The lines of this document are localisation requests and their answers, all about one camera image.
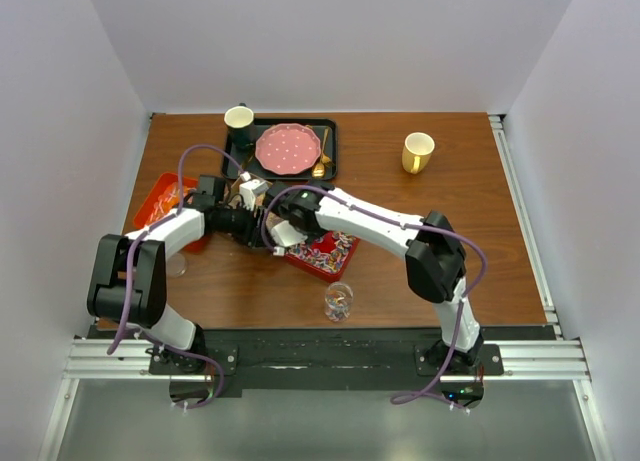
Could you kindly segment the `red box of lollipops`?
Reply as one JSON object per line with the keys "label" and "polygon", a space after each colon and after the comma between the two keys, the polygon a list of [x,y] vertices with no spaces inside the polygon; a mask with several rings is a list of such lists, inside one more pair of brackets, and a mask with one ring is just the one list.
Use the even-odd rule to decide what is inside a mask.
{"label": "red box of lollipops", "polygon": [[287,249],[284,259],[315,277],[333,283],[339,281],[352,259],[360,239],[343,232],[329,232],[311,244]]}

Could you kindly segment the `orange candy box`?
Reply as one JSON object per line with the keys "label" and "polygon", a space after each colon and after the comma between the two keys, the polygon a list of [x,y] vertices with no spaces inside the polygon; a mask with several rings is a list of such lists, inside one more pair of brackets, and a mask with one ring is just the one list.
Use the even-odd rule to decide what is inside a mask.
{"label": "orange candy box", "polygon": [[[183,178],[183,195],[189,193],[197,187],[198,181],[195,178]],[[178,175],[174,172],[163,173],[155,182],[153,188],[148,193],[141,207],[133,217],[133,226],[136,229],[144,228],[146,225],[158,221],[179,201]],[[198,241],[187,245],[184,250],[191,253],[202,252],[208,244],[210,237],[203,237]]]}

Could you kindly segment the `silver tin of gummies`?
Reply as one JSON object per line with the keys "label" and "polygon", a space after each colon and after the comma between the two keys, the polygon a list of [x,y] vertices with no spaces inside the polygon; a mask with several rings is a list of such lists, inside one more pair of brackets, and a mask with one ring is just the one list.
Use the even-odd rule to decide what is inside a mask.
{"label": "silver tin of gummies", "polygon": [[262,238],[262,225],[268,217],[265,215],[265,196],[271,188],[271,182],[251,173],[243,173],[230,187],[228,205],[233,210],[246,213],[247,227],[241,234],[233,235],[239,244],[251,249],[266,247]]}

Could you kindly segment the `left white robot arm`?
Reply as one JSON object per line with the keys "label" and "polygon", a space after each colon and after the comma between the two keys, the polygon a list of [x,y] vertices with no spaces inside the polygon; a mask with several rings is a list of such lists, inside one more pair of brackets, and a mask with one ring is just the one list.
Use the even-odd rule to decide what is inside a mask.
{"label": "left white robot arm", "polygon": [[167,260],[216,232],[250,245],[261,221],[258,198],[266,181],[244,173],[229,188],[224,179],[202,175],[197,186],[159,220],[123,235],[105,235],[97,247],[87,296],[90,315],[118,325],[114,353],[129,329],[159,344],[163,362],[185,374],[210,364],[202,328],[173,309],[167,294]]}

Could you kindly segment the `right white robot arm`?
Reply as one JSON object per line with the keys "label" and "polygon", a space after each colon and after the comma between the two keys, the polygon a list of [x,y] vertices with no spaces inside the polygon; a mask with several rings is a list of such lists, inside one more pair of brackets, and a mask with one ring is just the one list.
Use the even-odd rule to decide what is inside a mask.
{"label": "right white robot arm", "polygon": [[276,182],[267,189],[263,207],[293,230],[277,235],[273,227],[262,226],[272,251],[339,231],[403,259],[410,290],[434,306],[448,367],[466,374],[480,363],[483,338],[468,295],[486,274],[488,261],[476,244],[453,230],[446,216],[392,211],[325,182]]}

